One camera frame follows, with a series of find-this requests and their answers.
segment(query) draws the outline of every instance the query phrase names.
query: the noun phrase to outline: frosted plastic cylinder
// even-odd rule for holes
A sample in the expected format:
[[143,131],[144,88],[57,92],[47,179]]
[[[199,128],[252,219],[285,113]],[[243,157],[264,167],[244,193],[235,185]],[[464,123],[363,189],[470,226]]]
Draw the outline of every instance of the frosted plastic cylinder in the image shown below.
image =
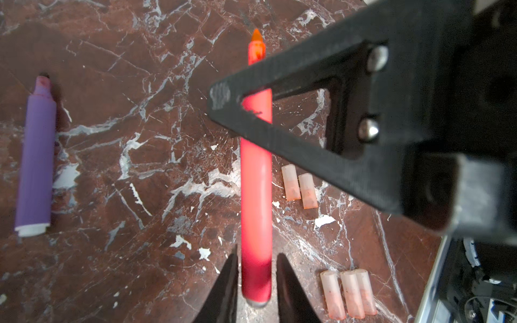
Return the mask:
[[298,176],[300,181],[301,200],[304,209],[313,209],[318,207],[316,200],[316,190],[314,189],[314,180],[312,174],[306,173]]
[[364,318],[364,308],[362,306],[361,292],[359,283],[353,271],[343,271],[341,273],[343,292],[345,294],[346,309],[351,317]]
[[364,312],[368,315],[377,314],[377,308],[375,307],[375,300],[373,298],[372,285],[370,284],[370,276],[368,271],[364,269],[356,269],[354,273],[359,283],[359,290],[361,292],[362,306]]
[[282,177],[284,178],[285,199],[288,201],[301,199],[296,167],[292,164],[282,167]]
[[328,316],[331,319],[342,320],[346,318],[343,298],[339,290],[337,273],[327,270],[320,274],[323,285],[323,293],[327,302]]

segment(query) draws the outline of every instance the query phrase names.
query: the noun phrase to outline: marble surface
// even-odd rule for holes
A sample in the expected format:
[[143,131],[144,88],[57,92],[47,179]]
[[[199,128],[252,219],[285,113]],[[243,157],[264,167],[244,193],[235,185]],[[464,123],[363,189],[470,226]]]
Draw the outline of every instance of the marble surface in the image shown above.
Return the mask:
[[[254,28],[275,53],[362,6],[0,1],[0,321],[190,322],[240,241],[238,139],[207,118],[208,86],[246,65]],[[52,226],[19,239],[25,103],[40,71],[59,97]],[[320,143],[328,103],[323,90],[275,102],[274,122]],[[318,273],[360,267],[379,309],[365,321],[411,322],[439,238],[318,179],[318,209],[286,202],[284,164],[273,158],[273,253],[322,321]],[[277,321],[275,291],[273,280],[263,310],[239,296],[239,321]]]

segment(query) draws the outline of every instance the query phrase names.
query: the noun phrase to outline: purple marker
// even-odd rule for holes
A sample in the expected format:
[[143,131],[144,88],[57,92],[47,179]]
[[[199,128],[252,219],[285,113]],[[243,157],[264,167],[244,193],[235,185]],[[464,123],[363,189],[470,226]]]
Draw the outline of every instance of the purple marker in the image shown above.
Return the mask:
[[14,227],[19,237],[42,234],[50,226],[56,134],[56,102],[50,87],[49,78],[38,76],[27,102]]

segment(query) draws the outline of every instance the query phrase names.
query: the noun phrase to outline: red marker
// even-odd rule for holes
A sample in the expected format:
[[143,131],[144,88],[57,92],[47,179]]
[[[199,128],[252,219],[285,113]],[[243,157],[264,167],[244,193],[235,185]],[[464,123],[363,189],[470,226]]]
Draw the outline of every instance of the red marker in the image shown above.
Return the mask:
[[[248,46],[248,65],[266,56],[266,45],[255,29]],[[271,89],[244,98],[244,109],[272,122]],[[271,153],[240,140],[242,295],[253,307],[264,307],[271,298]]]

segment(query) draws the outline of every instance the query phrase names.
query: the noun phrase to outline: screw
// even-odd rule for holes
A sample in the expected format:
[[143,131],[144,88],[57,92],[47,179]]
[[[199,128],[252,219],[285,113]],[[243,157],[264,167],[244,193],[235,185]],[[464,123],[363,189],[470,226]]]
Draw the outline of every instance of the screw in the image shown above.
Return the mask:
[[369,72],[378,72],[384,68],[388,62],[388,48],[384,45],[375,47],[368,55],[366,70]]
[[363,118],[359,123],[357,136],[362,142],[370,142],[377,138],[379,134],[379,124],[372,118]]

